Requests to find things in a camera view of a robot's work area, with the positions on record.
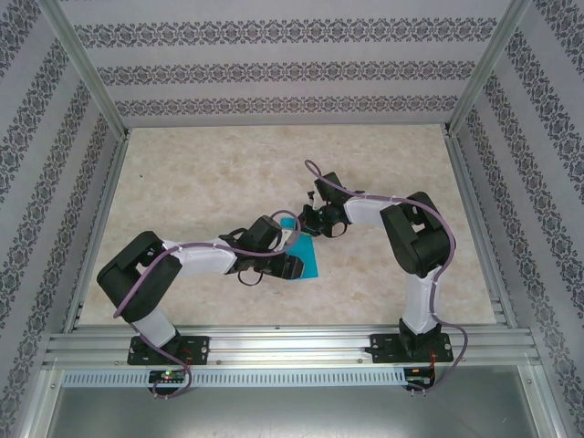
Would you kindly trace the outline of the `left aluminium frame post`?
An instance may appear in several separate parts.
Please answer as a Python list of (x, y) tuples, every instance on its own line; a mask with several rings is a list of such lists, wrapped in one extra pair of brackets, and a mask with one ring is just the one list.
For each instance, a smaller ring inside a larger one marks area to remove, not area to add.
[(118, 139), (125, 138), (129, 129), (108, 93), (99, 72), (93, 65), (77, 31), (69, 22), (59, 0), (37, 0), (42, 14), (51, 25), (60, 44), (96, 101), (101, 114)]

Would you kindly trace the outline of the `turquoise cloth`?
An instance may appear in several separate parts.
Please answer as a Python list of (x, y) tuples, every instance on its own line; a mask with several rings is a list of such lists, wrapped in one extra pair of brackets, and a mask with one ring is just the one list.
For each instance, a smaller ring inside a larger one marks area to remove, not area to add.
[[(276, 250), (281, 250), (285, 246), (289, 245), (288, 241), (294, 237), (296, 224), (292, 218), (288, 217), (280, 220), (280, 226), (282, 228), (282, 232)], [(307, 235), (301, 232), (296, 244), (287, 251), (287, 254), (290, 256), (300, 257), (305, 264), (303, 276), (298, 279), (318, 277), (318, 263), (313, 245), (313, 238), (311, 235)], [(283, 278), (283, 263), (281, 264), (281, 267), (282, 271), (277, 275), (280, 278)]]

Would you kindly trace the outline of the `grey metal sheet tray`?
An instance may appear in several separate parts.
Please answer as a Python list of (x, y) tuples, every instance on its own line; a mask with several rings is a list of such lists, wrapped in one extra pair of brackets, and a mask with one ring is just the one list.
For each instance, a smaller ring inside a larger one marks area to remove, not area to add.
[(528, 366), (463, 367), (443, 387), (200, 387), (157, 401), (140, 386), (53, 371), (28, 438), (567, 438)]

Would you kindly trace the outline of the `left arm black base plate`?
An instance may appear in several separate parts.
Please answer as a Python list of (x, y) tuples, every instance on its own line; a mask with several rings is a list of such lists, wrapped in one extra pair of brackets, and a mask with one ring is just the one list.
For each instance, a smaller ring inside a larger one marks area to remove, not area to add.
[(210, 339), (204, 336), (176, 335), (169, 342), (159, 347), (163, 353), (150, 347), (141, 337), (135, 336), (130, 341), (127, 356), (129, 365), (177, 365), (173, 359), (188, 366), (205, 365), (210, 350)]

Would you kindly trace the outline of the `aluminium frame post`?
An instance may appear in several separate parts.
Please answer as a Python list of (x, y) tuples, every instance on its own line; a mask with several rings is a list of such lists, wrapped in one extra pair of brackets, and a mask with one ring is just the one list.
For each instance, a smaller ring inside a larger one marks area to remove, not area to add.
[(42, 14), (51, 25), (60, 44), (96, 101), (101, 114), (118, 139), (125, 138), (129, 129), (108, 93), (99, 72), (93, 65), (77, 31), (69, 22), (59, 0), (37, 0)]
[(453, 138), (461, 129), (467, 114), (504, 52), (505, 46), (523, 19), (531, 0), (510, 0), (501, 20), (489, 40), (483, 55), (476, 64), (467, 85), (454, 106), (450, 119), (445, 123), (445, 132)]

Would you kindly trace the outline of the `left aluminium side rail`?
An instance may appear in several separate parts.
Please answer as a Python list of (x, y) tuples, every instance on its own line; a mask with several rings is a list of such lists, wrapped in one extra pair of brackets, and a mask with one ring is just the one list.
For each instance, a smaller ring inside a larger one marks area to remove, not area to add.
[(72, 332), (77, 324), (84, 305), (85, 296), (89, 291), (92, 273), (99, 254), (99, 248), (104, 235), (105, 227), (110, 214), (116, 187), (120, 178), (124, 158), (128, 149), (131, 129), (127, 130), (118, 142), (109, 162), (107, 179), (100, 192), (99, 203), (93, 217), (93, 224), (89, 240), (82, 256), (82, 264), (78, 270), (78, 277), (74, 284), (73, 294), (68, 302), (66, 318), (63, 320), (61, 333)]

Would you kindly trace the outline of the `right aluminium frame post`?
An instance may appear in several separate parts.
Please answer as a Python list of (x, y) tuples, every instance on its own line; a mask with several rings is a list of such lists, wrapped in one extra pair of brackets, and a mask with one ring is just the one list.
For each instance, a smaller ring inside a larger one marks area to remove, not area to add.
[(531, 0), (510, 0), (501, 20), (489, 40), (483, 55), (476, 64), (467, 85), (454, 106), (450, 119), (445, 123), (445, 132), (453, 138), (461, 129), (467, 114), (504, 52), (505, 46), (523, 19)]

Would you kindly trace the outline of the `right aluminium side rail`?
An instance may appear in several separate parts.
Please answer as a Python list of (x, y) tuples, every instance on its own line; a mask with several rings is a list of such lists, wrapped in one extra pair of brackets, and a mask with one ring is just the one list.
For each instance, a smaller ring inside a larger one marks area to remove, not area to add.
[(444, 142), (453, 167), (454, 178), (461, 195), (470, 233), (474, 240), (488, 295), (493, 302), (496, 321), (499, 325), (505, 324), (510, 329), (517, 329), (516, 317), (495, 259), (493, 247), (490, 244), (485, 221), (459, 143), (448, 133), (444, 135)]

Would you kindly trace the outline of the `aluminium mounting rail beam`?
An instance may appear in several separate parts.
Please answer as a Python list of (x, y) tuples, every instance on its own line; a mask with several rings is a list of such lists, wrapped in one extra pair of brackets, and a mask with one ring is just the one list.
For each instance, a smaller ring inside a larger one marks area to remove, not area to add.
[[(181, 326), (183, 335), (210, 340), (210, 368), (337, 368), (369, 367), (373, 334), (393, 334), (395, 326)], [(464, 342), (447, 329), (452, 350), (462, 353), (464, 366), (538, 365), (541, 355), (528, 328), (471, 325)], [(133, 336), (122, 326), (82, 326), (50, 336), (42, 359), (44, 367), (62, 370), (124, 368)]]

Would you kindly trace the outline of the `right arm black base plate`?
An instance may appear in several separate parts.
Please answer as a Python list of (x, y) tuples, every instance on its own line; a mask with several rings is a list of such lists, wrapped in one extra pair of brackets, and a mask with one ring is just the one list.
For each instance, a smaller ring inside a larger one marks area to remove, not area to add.
[(365, 349), (374, 363), (438, 363), (454, 361), (450, 338), (445, 333), (422, 340), (407, 340), (402, 334), (373, 334)]

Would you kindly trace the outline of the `aluminium side rail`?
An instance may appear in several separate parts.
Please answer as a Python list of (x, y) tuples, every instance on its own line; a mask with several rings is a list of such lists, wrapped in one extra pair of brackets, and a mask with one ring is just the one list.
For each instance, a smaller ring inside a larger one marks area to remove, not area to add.
[(493, 247), (490, 244), (485, 221), (459, 143), (448, 133), (444, 135), (444, 142), (453, 167), (454, 178), (461, 195), (470, 233), (474, 240), (488, 295), (493, 302), (496, 321), (499, 325), (505, 324), (510, 329), (517, 329), (516, 317), (495, 259)]
[(93, 224), (89, 240), (82, 256), (82, 264), (78, 270), (78, 277), (74, 284), (73, 294), (68, 302), (66, 318), (63, 320), (61, 333), (72, 332), (77, 324), (84, 305), (85, 296), (89, 291), (92, 273), (99, 254), (99, 248), (104, 235), (105, 227), (110, 214), (116, 187), (120, 178), (124, 158), (128, 149), (131, 129), (127, 130), (118, 142), (109, 162), (107, 179), (100, 192), (99, 203), (93, 217)]

